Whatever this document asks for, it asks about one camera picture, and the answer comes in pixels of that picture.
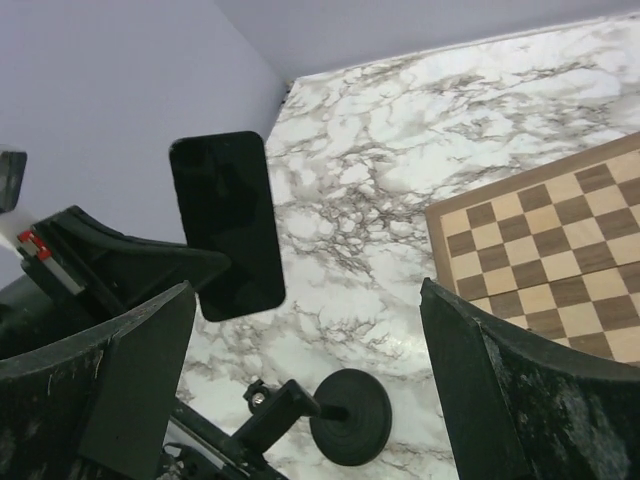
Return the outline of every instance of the white marble tabletop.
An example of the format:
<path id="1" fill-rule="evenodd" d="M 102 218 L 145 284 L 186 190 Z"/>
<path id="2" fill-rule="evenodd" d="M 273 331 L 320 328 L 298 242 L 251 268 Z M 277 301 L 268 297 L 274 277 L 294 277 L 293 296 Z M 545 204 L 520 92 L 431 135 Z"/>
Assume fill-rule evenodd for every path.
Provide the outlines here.
<path id="1" fill-rule="evenodd" d="M 313 392 L 360 368 L 394 408 L 381 456 L 335 466 L 300 421 L 273 465 L 292 480 L 457 478 L 418 310 L 435 277 L 424 208 L 636 131 L 634 16 L 299 79 L 267 145 L 287 300 L 198 318 L 179 396 L 232 432 L 256 377 Z"/>

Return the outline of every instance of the round black base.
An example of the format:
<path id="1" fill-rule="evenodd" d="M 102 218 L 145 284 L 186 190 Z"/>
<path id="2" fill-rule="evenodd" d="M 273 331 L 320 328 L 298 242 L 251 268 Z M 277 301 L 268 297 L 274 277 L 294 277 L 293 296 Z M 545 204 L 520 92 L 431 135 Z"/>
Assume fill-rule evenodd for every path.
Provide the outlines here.
<path id="1" fill-rule="evenodd" d="M 311 418 L 311 435 L 320 451 L 334 463 L 364 465 L 382 451 L 391 432 L 391 402 L 380 382 L 360 370 L 329 375 L 314 398 L 321 404 L 343 407 L 347 420 Z"/>

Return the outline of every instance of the checkered board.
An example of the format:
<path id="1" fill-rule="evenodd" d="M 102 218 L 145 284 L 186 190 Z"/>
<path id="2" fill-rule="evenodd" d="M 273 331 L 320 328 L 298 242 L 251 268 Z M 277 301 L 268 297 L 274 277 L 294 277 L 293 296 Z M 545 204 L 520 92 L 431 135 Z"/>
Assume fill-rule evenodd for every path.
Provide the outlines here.
<path id="1" fill-rule="evenodd" d="M 640 134 L 594 151 L 428 208 L 438 278 L 510 323 L 640 366 Z"/>

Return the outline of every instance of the red component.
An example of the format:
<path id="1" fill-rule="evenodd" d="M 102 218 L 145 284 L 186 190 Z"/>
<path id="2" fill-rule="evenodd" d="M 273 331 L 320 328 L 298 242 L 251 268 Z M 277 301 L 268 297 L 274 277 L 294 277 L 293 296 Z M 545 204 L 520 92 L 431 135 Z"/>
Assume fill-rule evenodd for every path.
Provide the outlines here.
<path id="1" fill-rule="evenodd" d="M 37 237 L 36 234 L 33 233 L 31 230 L 25 230 L 20 235 L 18 235 L 18 240 L 20 240 L 20 243 L 26 243 L 26 242 L 33 243 L 33 245 L 35 245 L 35 247 L 38 249 L 38 253 L 36 253 L 36 257 L 38 257 L 40 261 L 44 261 L 47 258 L 51 257 L 52 255 L 51 250 L 49 250 L 49 247 L 47 247 L 44 244 L 44 242 L 39 237 Z"/>

